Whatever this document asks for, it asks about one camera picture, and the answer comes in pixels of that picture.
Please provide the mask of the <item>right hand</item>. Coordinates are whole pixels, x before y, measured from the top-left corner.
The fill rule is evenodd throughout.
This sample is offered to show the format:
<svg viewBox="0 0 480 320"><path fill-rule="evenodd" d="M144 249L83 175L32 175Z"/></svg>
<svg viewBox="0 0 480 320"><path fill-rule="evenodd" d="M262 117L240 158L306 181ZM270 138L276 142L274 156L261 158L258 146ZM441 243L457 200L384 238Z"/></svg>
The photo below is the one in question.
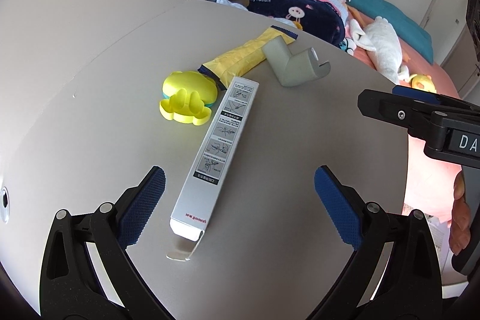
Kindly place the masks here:
<svg viewBox="0 0 480 320"><path fill-rule="evenodd" d="M465 180L463 172L456 175L454 182L454 202L451 209L449 247L458 255L470 242L470 208L465 200Z"/></svg>

